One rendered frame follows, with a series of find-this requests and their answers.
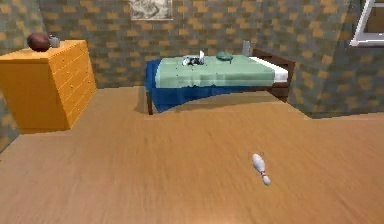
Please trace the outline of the green bowl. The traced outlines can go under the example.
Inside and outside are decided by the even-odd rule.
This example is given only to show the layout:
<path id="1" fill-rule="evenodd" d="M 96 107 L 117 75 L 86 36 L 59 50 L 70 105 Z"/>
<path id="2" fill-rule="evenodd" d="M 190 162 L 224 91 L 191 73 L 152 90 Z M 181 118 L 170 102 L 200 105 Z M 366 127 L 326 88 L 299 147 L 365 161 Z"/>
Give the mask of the green bowl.
<path id="1" fill-rule="evenodd" d="M 220 51 L 216 54 L 216 58 L 220 61 L 231 61 L 234 56 L 228 52 Z"/>

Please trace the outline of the orange chest of drawers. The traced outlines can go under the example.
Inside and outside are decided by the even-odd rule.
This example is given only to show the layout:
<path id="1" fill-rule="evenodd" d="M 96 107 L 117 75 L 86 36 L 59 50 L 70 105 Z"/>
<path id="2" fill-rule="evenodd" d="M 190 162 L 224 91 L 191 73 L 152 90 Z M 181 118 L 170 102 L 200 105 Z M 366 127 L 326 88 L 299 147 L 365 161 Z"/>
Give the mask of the orange chest of drawers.
<path id="1" fill-rule="evenodd" d="M 96 91 L 87 42 L 0 56 L 0 89 L 21 133 L 72 128 Z"/>

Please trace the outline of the white framed window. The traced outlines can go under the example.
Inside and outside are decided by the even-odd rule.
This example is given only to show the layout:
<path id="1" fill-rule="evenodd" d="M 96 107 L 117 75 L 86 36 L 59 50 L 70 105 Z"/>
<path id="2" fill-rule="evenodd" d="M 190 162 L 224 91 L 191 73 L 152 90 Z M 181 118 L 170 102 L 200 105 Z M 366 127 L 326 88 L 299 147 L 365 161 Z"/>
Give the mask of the white framed window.
<path id="1" fill-rule="evenodd" d="M 384 47 L 384 0 L 364 0 L 351 47 Z"/>

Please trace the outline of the black and white laptop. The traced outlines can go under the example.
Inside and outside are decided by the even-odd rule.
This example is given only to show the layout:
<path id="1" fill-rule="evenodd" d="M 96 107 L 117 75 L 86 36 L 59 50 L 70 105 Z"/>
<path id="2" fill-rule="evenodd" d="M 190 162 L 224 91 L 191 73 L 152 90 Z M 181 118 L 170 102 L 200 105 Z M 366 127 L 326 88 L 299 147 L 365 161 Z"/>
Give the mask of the black and white laptop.
<path id="1" fill-rule="evenodd" d="M 182 60 L 183 66 L 194 66 L 204 64 L 205 53 L 200 50 L 198 55 L 185 55 Z"/>

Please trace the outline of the brown ball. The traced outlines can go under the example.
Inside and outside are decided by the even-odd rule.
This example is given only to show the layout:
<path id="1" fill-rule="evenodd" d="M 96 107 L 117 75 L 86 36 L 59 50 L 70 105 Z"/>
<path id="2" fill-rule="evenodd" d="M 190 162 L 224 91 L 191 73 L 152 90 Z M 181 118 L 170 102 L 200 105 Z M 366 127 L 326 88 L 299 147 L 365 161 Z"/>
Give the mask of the brown ball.
<path id="1" fill-rule="evenodd" d="M 28 46 L 36 52 L 46 52 L 50 48 L 49 37 L 46 33 L 34 32 L 27 37 Z"/>

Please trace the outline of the bed with green blanket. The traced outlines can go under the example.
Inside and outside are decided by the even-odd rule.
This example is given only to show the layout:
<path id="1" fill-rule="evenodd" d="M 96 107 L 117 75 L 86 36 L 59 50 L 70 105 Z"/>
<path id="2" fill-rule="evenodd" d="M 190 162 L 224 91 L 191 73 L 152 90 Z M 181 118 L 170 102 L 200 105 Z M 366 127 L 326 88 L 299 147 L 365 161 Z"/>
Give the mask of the bed with green blanket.
<path id="1" fill-rule="evenodd" d="M 148 113 L 162 113 L 189 101 L 245 91 L 268 91 L 286 101 L 295 63 L 255 49 L 231 61 L 204 56 L 203 65 L 183 66 L 183 57 L 160 58 L 146 65 Z"/>

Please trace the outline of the framed grey picture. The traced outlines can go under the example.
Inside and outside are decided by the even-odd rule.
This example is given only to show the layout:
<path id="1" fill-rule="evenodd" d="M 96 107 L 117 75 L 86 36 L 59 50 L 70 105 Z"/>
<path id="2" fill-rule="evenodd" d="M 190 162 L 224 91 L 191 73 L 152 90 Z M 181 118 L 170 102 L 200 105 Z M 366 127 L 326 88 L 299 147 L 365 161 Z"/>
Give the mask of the framed grey picture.
<path id="1" fill-rule="evenodd" d="M 132 20 L 172 20 L 172 0 L 129 0 Z"/>

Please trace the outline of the white bowling pin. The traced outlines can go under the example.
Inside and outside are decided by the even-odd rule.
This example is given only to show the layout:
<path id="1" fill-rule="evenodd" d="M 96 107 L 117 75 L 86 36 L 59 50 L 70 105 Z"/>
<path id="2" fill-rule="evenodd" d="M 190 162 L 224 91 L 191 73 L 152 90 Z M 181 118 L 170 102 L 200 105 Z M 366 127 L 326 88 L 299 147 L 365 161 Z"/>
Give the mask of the white bowling pin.
<path id="1" fill-rule="evenodd" d="M 269 186 L 271 184 L 271 180 L 266 174 L 266 166 L 263 158 L 259 154 L 253 154 L 252 161 L 254 168 L 260 173 L 263 183 L 266 186 Z"/>

